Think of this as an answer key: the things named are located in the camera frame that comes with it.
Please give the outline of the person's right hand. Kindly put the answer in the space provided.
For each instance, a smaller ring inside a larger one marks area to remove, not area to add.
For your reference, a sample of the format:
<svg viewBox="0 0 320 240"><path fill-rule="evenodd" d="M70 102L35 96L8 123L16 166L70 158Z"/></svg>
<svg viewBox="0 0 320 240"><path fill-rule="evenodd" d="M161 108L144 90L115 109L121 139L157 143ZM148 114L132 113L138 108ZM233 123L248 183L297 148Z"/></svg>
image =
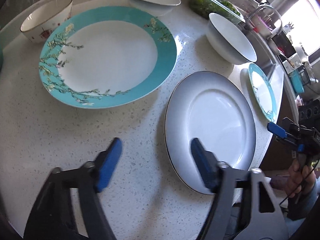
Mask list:
<svg viewBox="0 0 320 240"><path fill-rule="evenodd" d="M302 194L311 192L316 183L316 175L312 171L311 166L305 165L301 171L300 164L298 160L295 159L288 172L289 178L285 185L285 192L289 198L293 198L300 192L302 192Z"/></svg>

